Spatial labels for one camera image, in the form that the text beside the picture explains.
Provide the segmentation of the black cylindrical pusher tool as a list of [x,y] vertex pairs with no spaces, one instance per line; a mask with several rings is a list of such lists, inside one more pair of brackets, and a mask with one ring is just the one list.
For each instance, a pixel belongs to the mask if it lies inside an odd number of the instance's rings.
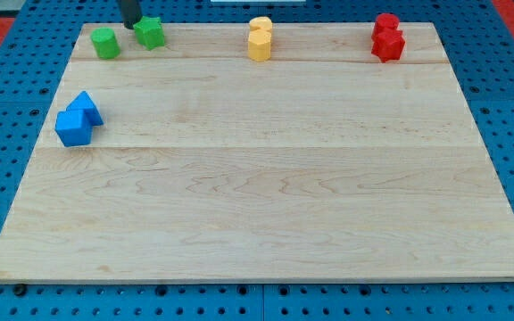
[[143,17],[139,0],[120,0],[120,15],[126,29],[133,29]]

